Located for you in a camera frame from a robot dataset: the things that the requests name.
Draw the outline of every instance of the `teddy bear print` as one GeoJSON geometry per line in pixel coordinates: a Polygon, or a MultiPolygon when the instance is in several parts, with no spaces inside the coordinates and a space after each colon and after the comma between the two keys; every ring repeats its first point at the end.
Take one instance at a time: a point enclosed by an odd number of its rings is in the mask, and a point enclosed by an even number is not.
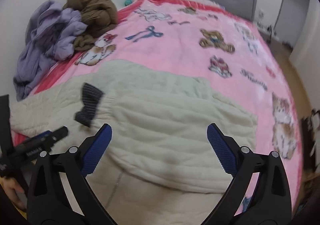
{"type": "Polygon", "coordinates": [[[207,31],[205,29],[200,29],[201,33],[205,38],[201,38],[199,44],[202,48],[215,47],[224,50],[230,54],[235,52],[235,47],[233,44],[226,44],[222,34],[218,31],[207,31]]]}

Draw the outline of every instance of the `human hand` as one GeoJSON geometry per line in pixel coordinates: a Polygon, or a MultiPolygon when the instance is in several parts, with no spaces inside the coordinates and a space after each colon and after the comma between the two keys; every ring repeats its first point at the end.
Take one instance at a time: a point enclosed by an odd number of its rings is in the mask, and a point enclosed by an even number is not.
{"type": "Polygon", "coordinates": [[[23,202],[17,196],[17,192],[24,193],[23,188],[17,182],[15,178],[4,178],[2,179],[2,187],[8,198],[15,204],[20,210],[25,210],[23,202]]]}

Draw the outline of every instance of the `metal screw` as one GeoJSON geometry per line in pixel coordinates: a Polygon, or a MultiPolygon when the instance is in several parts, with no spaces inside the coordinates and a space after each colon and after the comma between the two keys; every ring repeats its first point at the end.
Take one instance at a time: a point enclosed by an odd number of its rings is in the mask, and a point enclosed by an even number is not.
{"type": "Polygon", "coordinates": [[[246,146],[244,146],[244,147],[241,148],[241,151],[242,151],[243,153],[249,153],[249,152],[250,152],[250,149],[247,148],[246,146]]]}
{"type": "Polygon", "coordinates": [[[69,149],[69,152],[70,152],[70,153],[75,153],[76,151],[78,151],[78,147],[76,147],[76,146],[73,146],[73,147],[71,147],[71,148],[69,149]]]}
{"type": "Polygon", "coordinates": [[[46,151],[42,151],[41,153],[40,153],[40,157],[45,157],[47,155],[47,152],[46,151]]]}
{"type": "Polygon", "coordinates": [[[276,157],[276,158],[279,157],[279,154],[276,151],[273,151],[271,154],[272,154],[273,157],[276,157]]]}

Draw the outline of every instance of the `blue ribbon print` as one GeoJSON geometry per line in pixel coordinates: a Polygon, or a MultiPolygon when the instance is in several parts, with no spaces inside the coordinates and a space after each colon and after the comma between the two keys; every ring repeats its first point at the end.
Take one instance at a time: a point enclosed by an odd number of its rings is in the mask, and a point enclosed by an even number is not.
{"type": "Polygon", "coordinates": [[[154,26],[149,26],[146,28],[145,31],[142,31],[142,32],[138,32],[137,34],[135,35],[132,35],[132,36],[129,36],[129,37],[126,37],[125,39],[126,40],[132,40],[133,38],[137,37],[139,34],[143,33],[143,32],[149,32],[148,34],[146,35],[143,35],[141,37],[138,37],[137,39],[135,39],[133,42],[137,42],[138,40],[142,39],[142,38],[149,38],[149,37],[162,37],[163,36],[163,33],[162,32],[155,32],[154,31],[155,27],[154,26]]]}

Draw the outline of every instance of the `brown jacket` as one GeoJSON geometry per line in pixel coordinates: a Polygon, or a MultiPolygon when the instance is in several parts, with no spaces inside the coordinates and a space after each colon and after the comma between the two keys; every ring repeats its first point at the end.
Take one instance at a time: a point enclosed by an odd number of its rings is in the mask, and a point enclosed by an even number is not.
{"type": "Polygon", "coordinates": [[[74,41],[75,50],[90,49],[95,38],[118,24],[117,9],[111,0],[67,0],[63,8],[79,10],[82,22],[88,25],[84,34],[74,41]]]}

